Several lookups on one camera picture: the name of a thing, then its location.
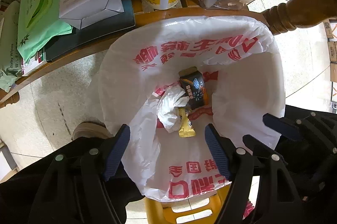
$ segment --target beige shoe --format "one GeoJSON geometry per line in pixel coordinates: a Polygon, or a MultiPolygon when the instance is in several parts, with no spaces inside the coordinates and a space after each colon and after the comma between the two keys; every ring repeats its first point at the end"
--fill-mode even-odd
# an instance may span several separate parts
{"type": "Polygon", "coordinates": [[[112,135],[104,126],[92,122],[82,122],[75,128],[71,139],[75,140],[80,137],[106,139],[112,135]]]}

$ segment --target wooden table edge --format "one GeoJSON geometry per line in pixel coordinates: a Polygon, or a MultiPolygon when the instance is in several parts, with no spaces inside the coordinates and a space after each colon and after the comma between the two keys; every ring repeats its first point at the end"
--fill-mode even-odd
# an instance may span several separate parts
{"type": "MultiPolygon", "coordinates": [[[[192,16],[248,16],[261,21],[265,25],[267,22],[261,13],[251,12],[251,11],[234,11],[234,10],[205,10],[200,7],[188,7],[188,8],[173,8],[164,11],[154,11],[149,13],[141,13],[135,15],[136,27],[141,27],[150,23],[158,22],[160,20],[177,18],[177,17],[192,17],[192,16]]],[[[24,88],[26,85],[32,83],[33,81],[41,78],[42,76],[54,71],[57,68],[84,58],[86,56],[92,55],[94,53],[106,50],[113,44],[120,36],[128,32],[119,31],[112,35],[107,35],[105,37],[99,38],[89,44],[83,45],[78,49],[60,57],[54,62],[47,63],[31,75],[26,77],[21,77],[16,81],[16,86],[14,86],[8,93],[0,89],[0,105],[9,99],[16,92],[24,88]]]]}

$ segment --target yellow snack wrapper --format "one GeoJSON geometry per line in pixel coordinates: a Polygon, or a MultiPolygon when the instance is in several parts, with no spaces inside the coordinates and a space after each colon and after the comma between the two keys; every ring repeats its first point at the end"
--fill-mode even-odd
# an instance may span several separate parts
{"type": "Polygon", "coordinates": [[[185,108],[179,108],[179,115],[181,118],[179,136],[181,138],[194,137],[195,131],[191,125],[191,121],[188,119],[188,110],[185,108]]]}

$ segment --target floor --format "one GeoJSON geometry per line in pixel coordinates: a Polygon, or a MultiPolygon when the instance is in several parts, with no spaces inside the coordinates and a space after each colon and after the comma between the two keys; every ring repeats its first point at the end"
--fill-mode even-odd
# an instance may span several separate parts
{"type": "MultiPolygon", "coordinates": [[[[256,0],[249,9],[261,12],[287,1],[256,0]]],[[[275,38],[282,58],[286,103],[332,111],[330,62],[322,24],[275,38]]],[[[86,105],[86,90],[104,54],[88,56],[49,73],[23,88],[18,103],[0,109],[0,123],[6,124],[0,128],[0,136],[20,169],[70,142],[80,122],[93,120],[86,105]]],[[[255,203],[258,178],[252,185],[250,200],[255,203]]],[[[185,201],[178,207],[196,208],[200,202],[185,201]]],[[[144,202],[129,204],[127,217],[127,223],[147,223],[144,202]]]]}

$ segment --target turned wooden chair leg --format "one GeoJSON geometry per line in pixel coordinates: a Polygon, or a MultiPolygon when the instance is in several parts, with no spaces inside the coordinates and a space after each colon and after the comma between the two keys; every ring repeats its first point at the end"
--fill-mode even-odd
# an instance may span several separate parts
{"type": "Polygon", "coordinates": [[[289,0],[262,12],[273,35],[337,17],[337,0],[289,0]]]}
{"type": "Polygon", "coordinates": [[[13,96],[11,96],[9,99],[7,99],[4,103],[0,105],[0,108],[5,107],[6,105],[11,105],[13,103],[17,103],[20,100],[19,92],[15,93],[13,96]]]}

